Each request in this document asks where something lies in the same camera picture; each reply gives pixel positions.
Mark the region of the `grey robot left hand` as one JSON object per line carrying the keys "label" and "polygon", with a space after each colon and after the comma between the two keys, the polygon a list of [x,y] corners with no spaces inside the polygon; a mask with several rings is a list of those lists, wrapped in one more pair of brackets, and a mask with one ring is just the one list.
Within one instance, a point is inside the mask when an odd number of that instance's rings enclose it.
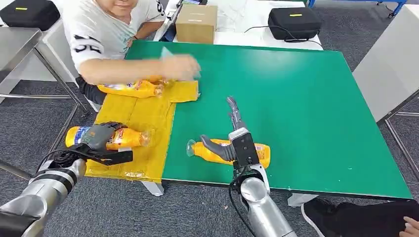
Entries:
{"label": "grey robot left hand", "polygon": [[109,121],[95,124],[81,136],[81,144],[87,145],[94,151],[106,149],[106,144],[110,142],[116,132],[127,126],[120,122]]}

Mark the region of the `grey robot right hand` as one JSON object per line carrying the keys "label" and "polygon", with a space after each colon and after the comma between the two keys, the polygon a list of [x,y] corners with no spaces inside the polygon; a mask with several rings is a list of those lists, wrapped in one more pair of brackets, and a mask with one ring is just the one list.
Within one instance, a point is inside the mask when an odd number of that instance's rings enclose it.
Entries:
{"label": "grey robot right hand", "polygon": [[[242,121],[241,114],[234,97],[228,96],[226,100],[231,109],[229,117],[232,122],[233,132],[241,128],[247,128],[245,123]],[[230,142],[230,144],[227,146],[222,146],[213,142],[209,137],[207,137],[204,134],[200,136],[200,139],[205,148],[221,157],[224,161],[234,161],[236,159],[236,153],[232,142]]]}

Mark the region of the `person's right hand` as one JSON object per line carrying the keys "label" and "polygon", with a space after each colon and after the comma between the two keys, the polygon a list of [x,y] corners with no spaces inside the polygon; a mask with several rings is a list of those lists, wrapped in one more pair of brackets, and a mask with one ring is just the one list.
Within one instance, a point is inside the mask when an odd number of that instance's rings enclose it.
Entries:
{"label": "person's right hand", "polygon": [[160,74],[166,79],[189,81],[201,76],[201,67],[191,55],[173,55],[160,60]]}

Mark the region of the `bystander's hand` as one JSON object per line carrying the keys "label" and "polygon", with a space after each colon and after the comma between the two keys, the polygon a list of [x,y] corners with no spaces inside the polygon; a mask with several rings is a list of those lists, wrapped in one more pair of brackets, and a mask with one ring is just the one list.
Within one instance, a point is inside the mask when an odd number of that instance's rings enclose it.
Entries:
{"label": "bystander's hand", "polygon": [[410,217],[403,217],[405,229],[399,233],[399,237],[419,237],[419,222]]}

